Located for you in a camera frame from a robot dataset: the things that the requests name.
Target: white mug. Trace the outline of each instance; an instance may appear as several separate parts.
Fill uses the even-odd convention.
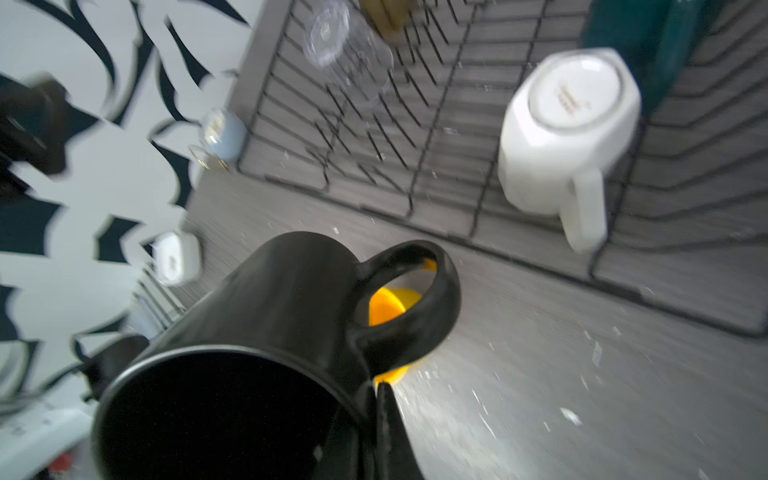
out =
[[[607,235],[603,176],[629,148],[641,97],[612,48],[548,56],[507,108],[498,176],[507,200],[535,215],[559,215],[583,253]]]

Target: blue mug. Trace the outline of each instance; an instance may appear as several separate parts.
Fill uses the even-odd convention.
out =
[[[212,170],[233,163],[243,150],[248,129],[237,115],[224,108],[214,108],[200,126],[200,143],[190,146],[190,152],[205,168]],[[204,151],[198,155],[196,150]]]

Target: teal container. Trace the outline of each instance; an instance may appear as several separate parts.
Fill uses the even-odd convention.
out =
[[[610,47],[627,63],[649,115],[667,96],[726,0],[594,0],[581,48]]]

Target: black cup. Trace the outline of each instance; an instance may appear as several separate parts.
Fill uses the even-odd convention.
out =
[[[437,271],[424,297],[367,326],[356,307],[427,260]],[[377,428],[372,379],[437,347],[460,303],[453,262],[432,242],[359,263],[323,235],[276,237],[112,382],[94,421],[98,469],[106,480],[375,478],[383,435],[393,445],[379,458],[412,453],[382,427],[397,410],[388,387]]]

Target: drying rack tray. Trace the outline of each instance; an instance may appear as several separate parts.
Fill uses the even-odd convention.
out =
[[[260,27],[270,23],[259,48],[271,57],[240,173],[695,323],[768,334],[768,2],[729,2],[638,125],[607,179],[608,240],[588,255],[556,218],[506,201],[496,161],[515,89],[578,46],[589,0],[421,2],[389,42],[391,86],[366,111],[303,56],[322,1],[277,3]]]

